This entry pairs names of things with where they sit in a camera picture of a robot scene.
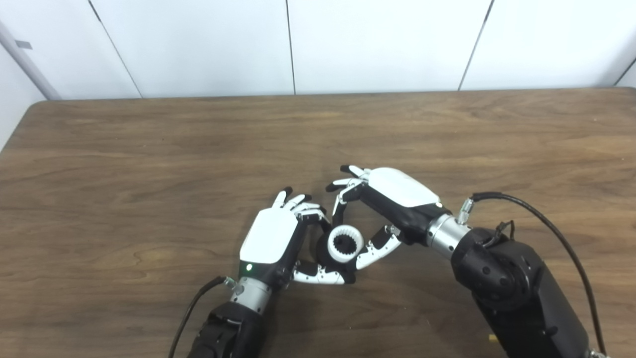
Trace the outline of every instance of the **wooden table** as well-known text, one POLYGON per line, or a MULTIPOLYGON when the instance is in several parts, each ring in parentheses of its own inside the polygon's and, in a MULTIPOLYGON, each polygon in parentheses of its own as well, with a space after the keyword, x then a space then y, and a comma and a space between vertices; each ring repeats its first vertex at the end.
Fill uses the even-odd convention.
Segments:
MULTIPOLYGON (((258 210, 286 185, 331 207, 341 164, 402 169, 455 211, 484 190, 534 204, 581 257, 609 353, 635 355, 636 92, 581 89, 37 104, 0 154, 0 357, 163 357, 199 286, 236 275, 258 210)), ((385 224, 348 214, 367 237, 385 224)), ((595 347, 558 241, 512 204, 471 222, 511 218, 595 347)), ((400 247, 357 277, 290 285, 263 357, 503 356, 433 251, 400 247)), ((201 300, 181 357, 228 297, 201 300)))

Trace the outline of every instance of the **white wall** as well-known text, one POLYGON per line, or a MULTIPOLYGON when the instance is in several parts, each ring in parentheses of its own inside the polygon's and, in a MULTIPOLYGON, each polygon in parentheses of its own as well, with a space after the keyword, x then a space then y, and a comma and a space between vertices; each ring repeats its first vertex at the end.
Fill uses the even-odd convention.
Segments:
POLYGON ((0 149, 4 147, 29 106, 44 99, 42 93, 0 45, 0 149))
POLYGON ((289 0, 296 93, 457 90, 489 4, 289 0))
POLYGON ((625 73, 625 76, 618 82, 617 86, 636 87, 636 65, 632 64, 630 69, 625 73))
POLYGON ((495 0, 462 90, 612 86, 636 58, 634 0, 495 0))
POLYGON ((293 94, 285 0, 93 0, 144 97, 293 94))
POLYGON ((42 74, 52 99, 139 97, 88 0, 0 1, 10 40, 32 46, 18 48, 18 60, 42 74))

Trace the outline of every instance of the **white gear ring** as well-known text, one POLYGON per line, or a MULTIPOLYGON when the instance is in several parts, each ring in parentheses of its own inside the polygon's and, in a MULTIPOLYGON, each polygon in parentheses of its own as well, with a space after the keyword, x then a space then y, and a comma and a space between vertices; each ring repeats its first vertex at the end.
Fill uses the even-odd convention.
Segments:
POLYGON ((332 259, 343 264, 355 258, 360 253, 363 246, 364 238, 362 234, 360 233, 360 231, 358 231, 358 229, 351 225, 340 225, 334 227, 329 234, 329 238, 327 239, 327 250, 329 251, 329 256, 331 256, 332 259), (344 254, 340 252, 336 248, 335 242, 338 236, 348 236, 349 238, 351 238, 356 244, 356 250, 353 251, 351 254, 344 254))

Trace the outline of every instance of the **metal connector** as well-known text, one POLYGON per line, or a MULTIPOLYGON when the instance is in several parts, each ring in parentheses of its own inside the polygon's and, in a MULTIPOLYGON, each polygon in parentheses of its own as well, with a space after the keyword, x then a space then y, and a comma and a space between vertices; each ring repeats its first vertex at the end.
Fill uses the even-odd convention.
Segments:
POLYGON ((471 211, 473 210, 475 202, 471 198, 467 198, 462 205, 462 208, 459 210, 459 214, 457 215, 457 219, 455 221, 460 225, 465 225, 468 222, 468 217, 471 215, 471 211))
POLYGON ((243 290, 245 289, 243 286, 240 286, 239 284, 237 284, 237 282, 232 277, 229 277, 229 276, 225 278, 225 281, 223 283, 230 290, 232 290, 232 292, 236 295, 240 295, 241 293, 243 293, 243 290))

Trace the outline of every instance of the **black cable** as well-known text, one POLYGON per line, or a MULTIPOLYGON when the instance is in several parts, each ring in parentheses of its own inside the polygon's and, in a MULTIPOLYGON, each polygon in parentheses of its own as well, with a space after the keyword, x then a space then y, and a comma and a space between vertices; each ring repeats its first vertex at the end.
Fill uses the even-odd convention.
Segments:
POLYGON ((188 323, 188 319, 190 318, 190 315, 192 314, 192 309, 194 309, 195 305, 197 304, 197 301, 201 298, 201 296, 203 296, 207 291, 211 290, 214 286, 217 286, 223 283, 225 279, 226 279, 225 276, 218 276, 217 278, 203 285, 203 287, 199 289, 197 294, 195 294, 195 297, 192 299, 192 302, 190 302, 190 305, 188 305, 186 314, 183 315, 181 324, 179 324, 179 328, 177 328, 177 333, 175 333, 174 335, 174 339, 172 340, 172 345, 170 346, 170 352, 168 353, 168 358, 174 357, 174 351, 177 350, 177 344, 179 343, 179 338, 181 337, 181 333, 183 333, 183 329, 186 327, 186 323, 188 323))
POLYGON ((567 242, 567 240, 565 239, 565 236, 563 236, 561 231, 559 231, 559 229, 557 229, 557 227, 554 224, 552 224, 552 222, 550 222, 550 220, 548 220, 548 218, 546 218, 539 210, 533 208, 530 204, 514 196, 510 196, 500 192, 480 192, 480 193, 473 194, 473 196, 471 196, 471 199, 475 203, 484 199, 502 199, 502 200, 511 201, 517 205, 524 207, 526 210, 531 212, 534 216, 536 216, 539 220, 541 220, 541 222, 545 226, 547 226, 548 229, 550 229, 554 233, 554 235, 556 235, 556 238, 558 238, 559 241, 561 241, 561 244, 563 244, 563 247, 565 247, 565 251, 567 251, 567 253, 570 255, 570 257, 572 258, 572 261, 574 261, 574 265, 576 266, 576 269, 579 271, 579 275, 581 275, 581 280, 583 281, 583 287, 585 288, 585 293, 588 296, 588 302, 590 304, 590 311, 592 315, 592 322, 594 324, 594 331, 597 337, 598 349, 600 350, 601 353, 603 353, 604 355, 607 355, 607 352, 605 351, 605 342, 603 341, 603 333, 601 331, 600 321, 598 319, 596 301, 594 300, 594 292, 592 291, 590 280, 588 279, 588 275, 585 273, 585 269, 583 268, 583 265, 581 264, 579 257, 576 255, 576 253, 574 252, 574 249, 572 248, 570 243, 567 242))

